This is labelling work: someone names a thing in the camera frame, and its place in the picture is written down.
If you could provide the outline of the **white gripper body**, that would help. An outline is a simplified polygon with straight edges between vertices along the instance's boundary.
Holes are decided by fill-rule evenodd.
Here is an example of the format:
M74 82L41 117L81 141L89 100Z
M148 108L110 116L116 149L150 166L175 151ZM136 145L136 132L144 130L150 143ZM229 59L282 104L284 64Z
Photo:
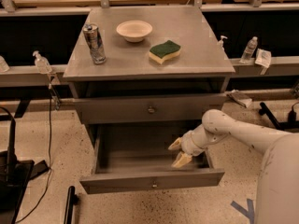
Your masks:
M188 155L198 156L204 151L205 137L194 131L188 131L181 137L181 149Z

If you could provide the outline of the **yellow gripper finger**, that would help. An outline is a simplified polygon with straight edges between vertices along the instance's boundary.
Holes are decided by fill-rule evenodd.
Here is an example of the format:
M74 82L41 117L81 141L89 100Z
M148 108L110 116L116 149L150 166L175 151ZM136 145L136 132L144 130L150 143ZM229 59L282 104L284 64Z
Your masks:
M189 155L183 151L180 151L176 159L172 163L173 168L181 168L184 165L192 161L192 155Z
M181 138L177 138L169 147L169 150L179 150L181 148Z

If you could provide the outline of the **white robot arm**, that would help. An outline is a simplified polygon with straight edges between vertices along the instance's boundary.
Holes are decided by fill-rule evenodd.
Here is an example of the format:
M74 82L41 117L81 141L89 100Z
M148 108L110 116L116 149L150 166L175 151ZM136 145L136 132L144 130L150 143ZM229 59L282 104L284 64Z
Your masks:
M243 122L211 109L197 128L169 146L178 152L172 166L188 164L228 135L263 154L254 224L299 224L299 133Z

